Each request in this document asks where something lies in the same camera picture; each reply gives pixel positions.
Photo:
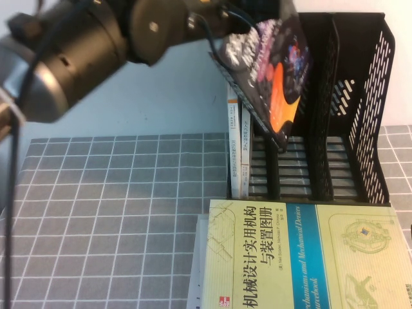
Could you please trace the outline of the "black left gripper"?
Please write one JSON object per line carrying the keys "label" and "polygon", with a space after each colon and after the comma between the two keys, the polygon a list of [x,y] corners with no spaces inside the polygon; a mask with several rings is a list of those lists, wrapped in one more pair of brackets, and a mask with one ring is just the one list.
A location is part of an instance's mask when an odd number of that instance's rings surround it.
{"label": "black left gripper", "polygon": [[189,1],[188,16],[200,16],[214,38],[231,33],[247,33],[255,24],[277,19],[280,1]]}

